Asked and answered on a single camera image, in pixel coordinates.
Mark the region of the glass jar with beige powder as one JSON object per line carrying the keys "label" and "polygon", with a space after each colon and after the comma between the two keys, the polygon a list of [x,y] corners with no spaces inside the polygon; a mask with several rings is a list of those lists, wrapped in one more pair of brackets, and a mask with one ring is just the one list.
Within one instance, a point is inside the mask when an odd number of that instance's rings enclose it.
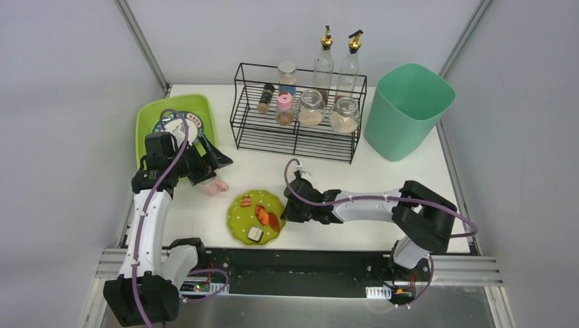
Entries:
{"label": "glass jar with beige powder", "polygon": [[326,103],[319,91],[307,89],[298,95],[296,108],[297,120],[301,125],[316,126],[324,119]]}

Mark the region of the black lid spice jar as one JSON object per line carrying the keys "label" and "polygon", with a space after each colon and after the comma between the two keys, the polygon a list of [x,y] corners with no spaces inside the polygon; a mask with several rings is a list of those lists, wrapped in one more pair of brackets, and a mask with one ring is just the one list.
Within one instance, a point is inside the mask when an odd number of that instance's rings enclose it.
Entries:
{"label": "black lid spice jar", "polygon": [[274,92],[275,92],[276,88],[273,84],[267,83],[264,85],[264,88],[262,90],[262,94],[260,96],[258,105],[257,105],[257,111],[259,113],[268,113],[269,108],[270,108],[270,102],[274,96]]}

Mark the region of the glass jar with metal ring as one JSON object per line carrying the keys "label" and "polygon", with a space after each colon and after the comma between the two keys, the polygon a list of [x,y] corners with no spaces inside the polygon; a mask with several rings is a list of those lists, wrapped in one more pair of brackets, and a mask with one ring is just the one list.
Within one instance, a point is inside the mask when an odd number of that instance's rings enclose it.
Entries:
{"label": "glass jar with metal ring", "polygon": [[328,114],[330,127],[337,133],[353,133],[359,127],[361,111],[358,101],[350,97],[338,98]]}

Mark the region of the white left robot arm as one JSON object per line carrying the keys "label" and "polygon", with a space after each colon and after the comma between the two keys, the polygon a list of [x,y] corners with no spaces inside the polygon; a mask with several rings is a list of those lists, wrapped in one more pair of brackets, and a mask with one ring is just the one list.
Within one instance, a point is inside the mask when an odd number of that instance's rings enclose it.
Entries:
{"label": "white left robot arm", "polygon": [[162,259],[163,234],[173,192],[180,179],[192,185],[216,177],[216,171],[233,161],[205,136],[203,148],[169,132],[145,137],[145,154],[131,180],[134,215],[128,248],[115,279],[104,284],[103,295],[123,327],[167,323],[177,318],[180,289],[187,275],[206,261],[200,238],[177,239]]}

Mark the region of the pink lid spice jar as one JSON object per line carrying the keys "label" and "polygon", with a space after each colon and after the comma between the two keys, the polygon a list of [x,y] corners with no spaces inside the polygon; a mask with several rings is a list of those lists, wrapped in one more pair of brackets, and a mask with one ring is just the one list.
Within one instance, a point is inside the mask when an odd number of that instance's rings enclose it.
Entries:
{"label": "pink lid spice jar", "polygon": [[294,121],[294,99],[289,92],[278,94],[275,120],[280,126],[289,126]]}

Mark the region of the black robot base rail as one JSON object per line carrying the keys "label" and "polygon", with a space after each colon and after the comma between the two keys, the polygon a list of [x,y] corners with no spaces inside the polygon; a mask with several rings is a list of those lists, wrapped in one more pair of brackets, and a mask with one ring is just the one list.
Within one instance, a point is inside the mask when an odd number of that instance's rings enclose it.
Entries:
{"label": "black robot base rail", "polygon": [[400,289],[409,297],[432,276],[429,261],[395,268],[389,251],[299,251],[208,248],[198,268],[220,269],[229,293],[283,297],[362,299],[367,289]]}

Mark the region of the green polka dot plate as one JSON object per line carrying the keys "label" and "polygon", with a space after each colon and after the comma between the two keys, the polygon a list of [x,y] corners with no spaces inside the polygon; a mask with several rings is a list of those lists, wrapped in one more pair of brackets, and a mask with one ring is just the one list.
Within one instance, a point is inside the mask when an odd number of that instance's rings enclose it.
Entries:
{"label": "green polka dot plate", "polygon": [[[250,196],[252,204],[250,207],[242,208],[240,200],[243,197]],[[279,232],[273,231],[269,225],[262,225],[255,216],[255,207],[262,205],[268,213],[274,213],[280,222],[281,230]],[[265,189],[251,189],[235,198],[227,210],[227,226],[231,235],[245,245],[266,245],[279,237],[285,222],[281,219],[281,215],[285,209],[285,205],[275,194]],[[257,226],[264,231],[262,240],[259,243],[254,243],[247,238],[247,232],[252,226]]]}

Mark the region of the silver lid pellet jar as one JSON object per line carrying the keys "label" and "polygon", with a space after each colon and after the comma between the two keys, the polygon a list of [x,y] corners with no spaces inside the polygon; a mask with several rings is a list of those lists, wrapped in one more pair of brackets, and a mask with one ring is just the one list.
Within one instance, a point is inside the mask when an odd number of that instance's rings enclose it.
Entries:
{"label": "silver lid pellet jar", "polygon": [[285,60],[279,63],[279,91],[287,92],[292,96],[296,93],[296,65],[290,60]]}

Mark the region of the oil bottle with black spout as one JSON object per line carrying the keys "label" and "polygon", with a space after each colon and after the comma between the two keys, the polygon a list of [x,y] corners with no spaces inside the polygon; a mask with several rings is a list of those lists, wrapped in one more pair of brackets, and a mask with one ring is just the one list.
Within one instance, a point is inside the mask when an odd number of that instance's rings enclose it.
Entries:
{"label": "oil bottle with black spout", "polygon": [[351,97],[359,73],[358,51],[361,48],[363,30],[359,29],[348,36],[348,53],[341,62],[335,100]]}

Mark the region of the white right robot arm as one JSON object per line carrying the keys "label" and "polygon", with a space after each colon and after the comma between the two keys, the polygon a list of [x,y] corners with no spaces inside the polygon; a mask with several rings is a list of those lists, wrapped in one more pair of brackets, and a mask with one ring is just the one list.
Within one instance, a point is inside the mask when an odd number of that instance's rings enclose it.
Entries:
{"label": "white right robot arm", "polygon": [[456,206],[423,184],[407,180],[400,189],[384,193],[318,191],[300,174],[287,182],[282,218],[304,223],[342,224],[378,221],[396,225],[405,236],[395,243],[389,266],[414,269],[430,253],[448,249]]}

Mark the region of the pink cup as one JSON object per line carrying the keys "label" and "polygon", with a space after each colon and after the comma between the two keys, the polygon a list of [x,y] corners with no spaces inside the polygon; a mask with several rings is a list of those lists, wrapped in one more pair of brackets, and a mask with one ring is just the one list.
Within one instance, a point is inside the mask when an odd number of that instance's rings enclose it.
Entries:
{"label": "pink cup", "polygon": [[195,189],[212,197],[227,192],[229,185],[219,177],[213,177],[196,184]]}

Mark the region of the oil bottle with gold cap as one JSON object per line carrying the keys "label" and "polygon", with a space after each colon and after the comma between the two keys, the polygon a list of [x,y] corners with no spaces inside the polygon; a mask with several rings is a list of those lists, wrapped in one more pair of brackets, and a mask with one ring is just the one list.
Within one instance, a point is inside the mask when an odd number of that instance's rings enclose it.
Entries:
{"label": "oil bottle with gold cap", "polygon": [[333,37],[329,25],[325,26],[320,44],[321,49],[315,58],[313,69],[313,88],[322,95],[324,102],[327,103],[334,70],[334,60],[331,53]]}

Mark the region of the white plate with blue rim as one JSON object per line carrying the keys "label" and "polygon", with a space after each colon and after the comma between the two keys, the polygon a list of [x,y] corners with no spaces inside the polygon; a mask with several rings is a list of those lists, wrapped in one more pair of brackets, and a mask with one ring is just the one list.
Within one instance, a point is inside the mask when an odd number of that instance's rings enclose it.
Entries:
{"label": "white plate with blue rim", "polygon": [[[204,134],[204,125],[202,119],[193,112],[190,111],[180,111],[181,116],[186,120],[186,127],[188,128],[188,145],[196,145],[199,138]],[[183,123],[183,120],[175,113],[168,113],[164,115],[163,118],[154,125],[152,132],[169,132],[177,126]]]}

